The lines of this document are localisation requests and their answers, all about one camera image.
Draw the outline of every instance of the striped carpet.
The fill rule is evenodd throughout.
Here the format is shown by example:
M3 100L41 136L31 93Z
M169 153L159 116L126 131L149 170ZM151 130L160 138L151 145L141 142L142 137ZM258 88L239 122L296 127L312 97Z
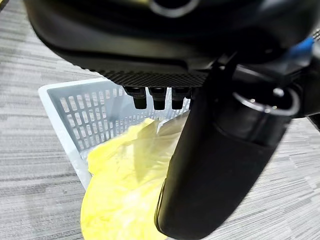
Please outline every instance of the striped carpet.
M97 77L33 33L20 0L0 13L0 239L78 240L84 190L37 94ZM320 134L291 125L272 161L211 240L320 240Z

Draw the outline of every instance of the basket grid hole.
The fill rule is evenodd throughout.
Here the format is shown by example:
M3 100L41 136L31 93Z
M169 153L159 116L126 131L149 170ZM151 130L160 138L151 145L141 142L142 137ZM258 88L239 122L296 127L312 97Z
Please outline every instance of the basket grid hole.
M92 95L93 105L94 105L94 106L98 106L98 97L97 97L97 93L96 93L96 92L93 92L91 95Z
M74 114L74 117L75 117L75 120L78 123L78 125L82 125L81 117L80 117L80 114L78 112L76 112Z
M77 110L77 105L73 96L69 96L69 102L73 111Z
M95 122L92 123L92 128L93 128L93 132L97 134L98 133L97 124Z
M75 127L76 124L75 124L75 121L74 121L74 119L72 118L71 114L68 114L66 117L67 117L67 119L68 119L68 121L69 121L70 126L71 126L72 128Z
M96 141L96 143L97 143L97 144L99 144L99 143L100 143L99 135L95 135L95 141Z
M60 103L62 105L62 108L63 108L64 112L65 113L69 113L70 110L69 110L69 107L68 107L68 103L67 103L67 100L64 97L60 98Z
M99 126L99 132L103 132L104 128L102 127L101 121L98 122L98 126Z
M85 104L88 108L91 108L91 100L90 100L90 95L89 93L85 93L84 94L84 100L85 100Z
M87 126L86 126L86 130L87 130L89 136L91 136L91 135L92 135L92 131L91 131L90 125L87 125Z
M85 128L83 126L81 126L79 129L80 129L80 133L81 133L82 137L85 138L87 136Z
M82 117L83 117L84 123L87 124L89 122L89 119L88 119L88 115L85 111L82 111Z
M77 128L74 128L74 129L73 129L73 134L74 134L74 136L75 136L75 138L76 138L77 140L80 139L79 132L78 132L78 129L77 129Z
M102 106L101 111L102 111L102 118L105 119L107 117L106 106Z
M79 147L80 147L81 150L85 149L85 146L84 146L84 143L82 142L82 140L79 140L78 144L79 144Z
M95 121L95 115L94 115L94 111L92 109L89 109L89 115L90 115L90 119L92 122Z
M89 148L89 147L90 147L89 140L88 140L87 138L84 139L84 144L85 144L85 147L86 147L86 148Z
M102 91L99 91L99 99L100 99L100 104L103 105L105 103L105 97Z
M96 145L95 140L94 140L94 136L90 136L89 139L90 139L91 146L94 147Z
M100 109L98 107L95 108L95 115L97 120L101 119Z
M106 99L110 99L110 91L109 90L105 90L105 98Z
M78 104L79 104L79 107L80 109L84 109L85 108L85 105L84 105L84 101L82 99L82 96L81 95L77 95L76 96L76 99L78 101Z
M108 120L103 120L104 129L108 130Z
M102 142L105 142L105 135L103 133L100 134Z

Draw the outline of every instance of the basket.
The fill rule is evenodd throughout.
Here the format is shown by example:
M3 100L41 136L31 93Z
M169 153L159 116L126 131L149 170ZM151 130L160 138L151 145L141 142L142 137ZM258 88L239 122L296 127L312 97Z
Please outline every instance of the basket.
M133 98L122 86L106 78L51 84L41 87L40 99L83 187L87 189L88 153L97 145L122 133L146 118L170 120L189 109L185 99L181 110L171 108L171 89L165 110L154 110L147 93L147 109L136 109Z

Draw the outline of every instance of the yellow plastic bag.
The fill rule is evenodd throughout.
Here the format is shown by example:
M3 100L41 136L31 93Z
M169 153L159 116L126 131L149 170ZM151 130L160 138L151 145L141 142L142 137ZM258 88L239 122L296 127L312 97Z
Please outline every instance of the yellow plastic bag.
M86 240L164 240L154 214L169 161L188 114L165 123L146 119L88 156L93 174L81 208Z

